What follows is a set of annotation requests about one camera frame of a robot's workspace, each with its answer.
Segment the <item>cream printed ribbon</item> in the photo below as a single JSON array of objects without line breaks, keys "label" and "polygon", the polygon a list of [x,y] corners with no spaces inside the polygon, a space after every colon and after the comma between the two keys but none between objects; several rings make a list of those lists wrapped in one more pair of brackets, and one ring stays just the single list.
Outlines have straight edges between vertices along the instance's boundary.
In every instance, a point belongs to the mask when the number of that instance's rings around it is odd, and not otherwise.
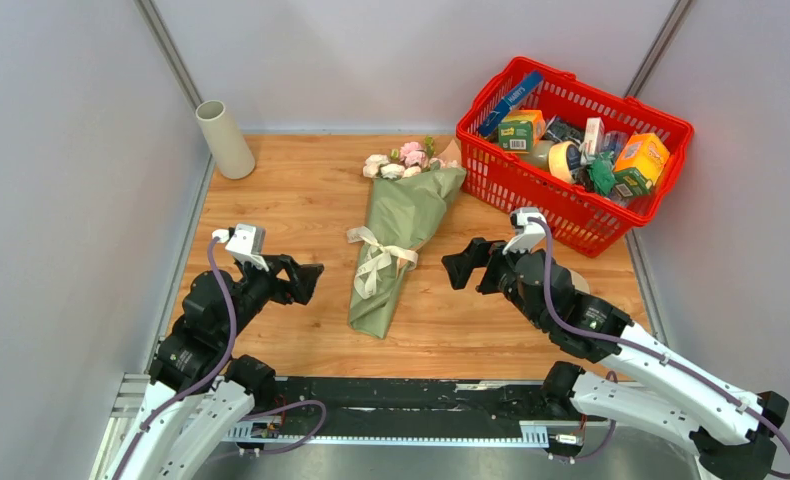
[{"label": "cream printed ribbon", "polygon": [[369,299],[377,292],[379,272],[395,263],[397,268],[412,270],[418,263],[418,253],[396,245],[381,244],[374,233],[361,226],[346,232],[349,243],[363,242],[367,246],[364,260],[354,274],[354,290],[362,299]]}]

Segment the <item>green wrapping paper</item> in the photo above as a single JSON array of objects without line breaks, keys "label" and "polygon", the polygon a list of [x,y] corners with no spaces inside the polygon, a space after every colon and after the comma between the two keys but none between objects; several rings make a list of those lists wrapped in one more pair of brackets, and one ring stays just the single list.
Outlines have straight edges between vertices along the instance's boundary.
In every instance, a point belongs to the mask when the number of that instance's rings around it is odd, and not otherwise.
[{"label": "green wrapping paper", "polygon": [[348,325],[384,339],[408,272],[436,234],[466,179],[462,167],[440,168],[372,181],[363,225],[347,231],[361,245],[353,275]]}]

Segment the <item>pink and white flower bunch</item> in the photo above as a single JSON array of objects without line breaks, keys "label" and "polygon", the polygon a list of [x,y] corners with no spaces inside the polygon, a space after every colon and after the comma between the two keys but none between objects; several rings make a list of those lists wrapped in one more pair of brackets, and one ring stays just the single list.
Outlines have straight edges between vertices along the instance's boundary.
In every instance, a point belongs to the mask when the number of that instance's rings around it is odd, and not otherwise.
[{"label": "pink and white flower bunch", "polygon": [[421,141],[409,141],[388,153],[368,156],[362,176],[368,179],[399,180],[421,173],[462,168],[461,152],[456,141],[439,150],[436,140],[426,136]]}]

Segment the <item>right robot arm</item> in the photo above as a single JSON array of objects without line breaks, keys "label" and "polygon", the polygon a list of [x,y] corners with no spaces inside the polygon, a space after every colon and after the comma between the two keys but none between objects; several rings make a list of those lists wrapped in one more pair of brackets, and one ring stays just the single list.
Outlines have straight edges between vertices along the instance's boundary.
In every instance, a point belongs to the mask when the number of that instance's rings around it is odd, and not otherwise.
[{"label": "right robot arm", "polygon": [[503,241],[471,240],[442,264],[453,289],[472,272],[476,289],[502,294],[563,352],[627,375],[644,391],[610,383],[558,361],[541,387],[552,417],[574,411],[616,420],[667,440],[694,455],[719,479],[764,479],[773,473],[788,401],[766,391],[734,387],[672,352],[611,303],[577,289],[572,273],[543,250],[509,252]]}]

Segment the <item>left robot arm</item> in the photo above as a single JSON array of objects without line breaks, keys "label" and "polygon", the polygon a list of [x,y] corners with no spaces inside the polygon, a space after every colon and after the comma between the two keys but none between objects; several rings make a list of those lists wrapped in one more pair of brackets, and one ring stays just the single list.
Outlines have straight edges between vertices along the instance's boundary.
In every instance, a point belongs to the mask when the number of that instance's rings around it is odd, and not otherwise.
[{"label": "left robot arm", "polygon": [[246,414],[273,408],[275,371],[249,355],[234,358],[236,338],[268,303],[308,304],[324,267],[288,255],[263,259],[262,270],[238,262],[240,280],[212,264],[192,281],[104,478],[190,479]]}]

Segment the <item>beige cylindrical vase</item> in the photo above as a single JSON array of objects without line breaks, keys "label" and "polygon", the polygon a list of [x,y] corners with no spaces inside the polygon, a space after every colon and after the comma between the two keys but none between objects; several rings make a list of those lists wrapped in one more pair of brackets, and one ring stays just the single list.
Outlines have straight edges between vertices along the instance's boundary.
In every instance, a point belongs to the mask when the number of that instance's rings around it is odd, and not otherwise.
[{"label": "beige cylindrical vase", "polygon": [[253,172],[255,157],[223,102],[205,101],[196,108],[195,116],[221,175],[238,180]]}]

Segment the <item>red plastic shopping basket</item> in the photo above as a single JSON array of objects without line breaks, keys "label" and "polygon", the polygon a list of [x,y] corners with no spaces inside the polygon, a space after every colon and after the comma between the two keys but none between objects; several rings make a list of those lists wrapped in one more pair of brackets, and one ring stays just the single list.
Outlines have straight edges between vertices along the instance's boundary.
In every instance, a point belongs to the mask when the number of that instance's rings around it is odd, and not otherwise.
[{"label": "red plastic shopping basket", "polygon": [[[654,133],[671,154],[654,192],[621,206],[581,186],[569,185],[504,152],[480,134],[479,127],[500,101],[530,73],[543,80],[522,101],[549,117],[583,126],[601,117],[610,130],[628,134]],[[546,217],[555,241],[588,257],[596,257],[629,230],[648,225],[676,185],[694,136],[693,126],[633,97],[620,98],[584,82],[567,71],[527,57],[514,57],[489,80],[456,126],[462,164],[467,170],[464,190],[485,203],[510,213],[537,207]]]}]

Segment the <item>clear tape roll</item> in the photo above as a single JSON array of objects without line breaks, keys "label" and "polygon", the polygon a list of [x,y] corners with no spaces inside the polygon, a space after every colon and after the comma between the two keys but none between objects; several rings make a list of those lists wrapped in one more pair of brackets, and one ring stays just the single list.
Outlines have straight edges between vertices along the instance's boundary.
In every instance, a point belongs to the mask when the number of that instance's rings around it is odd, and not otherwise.
[{"label": "clear tape roll", "polygon": [[528,165],[549,172],[549,154],[555,145],[551,140],[539,140],[528,153],[520,154],[519,158]]}]

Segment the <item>beige masking tape roll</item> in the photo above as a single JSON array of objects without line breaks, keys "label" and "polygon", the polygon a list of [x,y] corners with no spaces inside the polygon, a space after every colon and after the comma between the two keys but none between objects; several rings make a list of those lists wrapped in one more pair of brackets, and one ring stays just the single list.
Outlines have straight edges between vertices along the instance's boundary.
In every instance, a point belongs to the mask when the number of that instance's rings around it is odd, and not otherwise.
[{"label": "beige masking tape roll", "polygon": [[574,183],[574,173],[581,168],[581,153],[572,141],[554,144],[549,149],[548,167],[552,176],[567,184]]}]

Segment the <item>green sponge box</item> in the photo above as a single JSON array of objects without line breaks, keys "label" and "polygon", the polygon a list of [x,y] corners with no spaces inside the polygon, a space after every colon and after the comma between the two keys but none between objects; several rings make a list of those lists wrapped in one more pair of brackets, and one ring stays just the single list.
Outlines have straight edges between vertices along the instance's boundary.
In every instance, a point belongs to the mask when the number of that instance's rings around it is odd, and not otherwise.
[{"label": "green sponge box", "polygon": [[508,153],[530,153],[545,134],[541,110],[518,109],[508,113],[498,125],[498,145]]}]

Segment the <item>blue razor box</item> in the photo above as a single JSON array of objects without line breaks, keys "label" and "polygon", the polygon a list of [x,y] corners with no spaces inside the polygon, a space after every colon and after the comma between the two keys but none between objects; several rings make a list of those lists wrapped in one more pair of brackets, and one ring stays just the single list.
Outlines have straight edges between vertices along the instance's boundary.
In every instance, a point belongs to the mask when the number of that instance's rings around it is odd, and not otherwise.
[{"label": "blue razor box", "polygon": [[525,75],[518,84],[495,102],[477,127],[477,134],[481,137],[489,136],[502,120],[543,82],[543,79],[543,75],[538,71],[532,71]]}]

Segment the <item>green crumpled packet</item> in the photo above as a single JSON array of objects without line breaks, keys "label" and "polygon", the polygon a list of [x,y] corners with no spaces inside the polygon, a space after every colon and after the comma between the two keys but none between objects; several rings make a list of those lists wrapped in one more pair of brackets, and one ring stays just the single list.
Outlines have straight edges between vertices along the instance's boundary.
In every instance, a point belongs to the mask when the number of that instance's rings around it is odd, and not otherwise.
[{"label": "green crumpled packet", "polygon": [[615,154],[612,151],[598,153],[588,157],[587,174],[590,191],[603,197],[608,197],[614,186]]}]

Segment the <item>dark foil packet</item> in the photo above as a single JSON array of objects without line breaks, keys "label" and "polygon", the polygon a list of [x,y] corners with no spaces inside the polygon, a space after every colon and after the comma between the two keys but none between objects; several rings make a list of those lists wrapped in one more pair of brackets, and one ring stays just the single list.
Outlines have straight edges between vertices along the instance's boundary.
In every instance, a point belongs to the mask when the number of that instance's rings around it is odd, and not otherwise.
[{"label": "dark foil packet", "polygon": [[580,146],[584,139],[584,131],[567,122],[559,115],[554,115],[546,123],[543,138],[554,143],[571,141],[575,145]]}]

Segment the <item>white small box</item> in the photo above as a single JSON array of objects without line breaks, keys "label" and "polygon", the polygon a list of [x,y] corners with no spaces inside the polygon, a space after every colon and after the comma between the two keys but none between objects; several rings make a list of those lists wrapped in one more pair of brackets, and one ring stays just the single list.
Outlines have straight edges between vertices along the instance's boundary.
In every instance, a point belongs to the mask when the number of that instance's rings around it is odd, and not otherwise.
[{"label": "white small box", "polygon": [[589,117],[580,144],[580,153],[585,164],[591,163],[602,151],[604,135],[605,127],[602,118]]}]

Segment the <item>orange and green box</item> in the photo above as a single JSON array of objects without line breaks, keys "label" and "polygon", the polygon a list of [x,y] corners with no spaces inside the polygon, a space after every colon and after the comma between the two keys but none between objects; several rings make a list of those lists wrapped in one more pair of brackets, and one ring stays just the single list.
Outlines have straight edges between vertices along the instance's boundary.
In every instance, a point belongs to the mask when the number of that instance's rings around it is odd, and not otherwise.
[{"label": "orange and green box", "polygon": [[613,169],[618,195],[631,199],[651,194],[669,159],[669,150],[655,133],[631,136]]}]

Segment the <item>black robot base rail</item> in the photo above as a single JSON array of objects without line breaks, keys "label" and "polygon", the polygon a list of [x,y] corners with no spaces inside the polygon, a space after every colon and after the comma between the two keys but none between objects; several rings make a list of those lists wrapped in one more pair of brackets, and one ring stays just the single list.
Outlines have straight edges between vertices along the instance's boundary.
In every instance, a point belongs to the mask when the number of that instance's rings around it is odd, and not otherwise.
[{"label": "black robot base rail", "polygon": [[539,381],[280,377],[272,400],[224,439],[246,450],[299,441],[351,446],[507,447],[571,456],[588,418]]}]

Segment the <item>aluminium frame post left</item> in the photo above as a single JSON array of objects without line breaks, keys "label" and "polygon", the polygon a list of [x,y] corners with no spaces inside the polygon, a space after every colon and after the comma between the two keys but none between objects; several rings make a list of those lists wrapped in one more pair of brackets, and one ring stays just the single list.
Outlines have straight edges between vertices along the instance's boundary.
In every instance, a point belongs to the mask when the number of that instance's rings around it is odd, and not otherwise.
[{"label": "aluminium frame post left", "polygon": [[148,30],[164,56],[190,107],[195,110],[202,103],[202,96],[185,65],[156,2],[153,0],[135,0],[134,3],[139,9]]}]

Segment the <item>aluminium frame post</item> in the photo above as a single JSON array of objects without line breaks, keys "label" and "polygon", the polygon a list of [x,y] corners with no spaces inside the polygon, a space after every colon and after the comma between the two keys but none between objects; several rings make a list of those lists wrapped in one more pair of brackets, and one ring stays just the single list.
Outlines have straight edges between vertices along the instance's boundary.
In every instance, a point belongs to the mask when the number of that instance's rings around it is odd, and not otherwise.
[{"label": "aluminium frame post", "polygon": [[624,97],[638,97],[640,95],[694,4],[694,0],[675,0],[673,2],[671,9],[625,90]]},{"label": "aluminium frame post", "polygon": [[153,0],[135,0],[134,3],[139,9],[148,30],[164,56],[190,107],[195,110],[202,103],[202,96],[185,65],[156,2]]}]

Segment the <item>aluminium frame post right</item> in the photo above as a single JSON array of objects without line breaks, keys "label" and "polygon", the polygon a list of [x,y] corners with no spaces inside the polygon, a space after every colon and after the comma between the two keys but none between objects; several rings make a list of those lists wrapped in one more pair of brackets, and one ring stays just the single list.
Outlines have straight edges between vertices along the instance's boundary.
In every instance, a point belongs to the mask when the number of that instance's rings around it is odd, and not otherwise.
[{"label": "aluminium frame post right", "polygon": [[624,97],[638,97],[640,95],[694,4],[694,0],[675,0],[673,2],[671,9],[625,90]]}]

